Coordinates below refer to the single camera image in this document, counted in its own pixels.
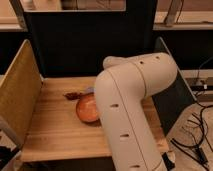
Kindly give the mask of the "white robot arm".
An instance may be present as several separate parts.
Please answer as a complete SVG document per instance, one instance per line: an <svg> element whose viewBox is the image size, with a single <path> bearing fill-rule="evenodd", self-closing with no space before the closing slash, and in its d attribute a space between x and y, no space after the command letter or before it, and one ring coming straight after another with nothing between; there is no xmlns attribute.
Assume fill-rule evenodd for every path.
<svg viewBox="0 0 213 171"><path fill-rule="evenodd" d="M116 171L167 171L142 100L167 89L177 65L166 53L108 56L94 86L96 106Z"/></svg>

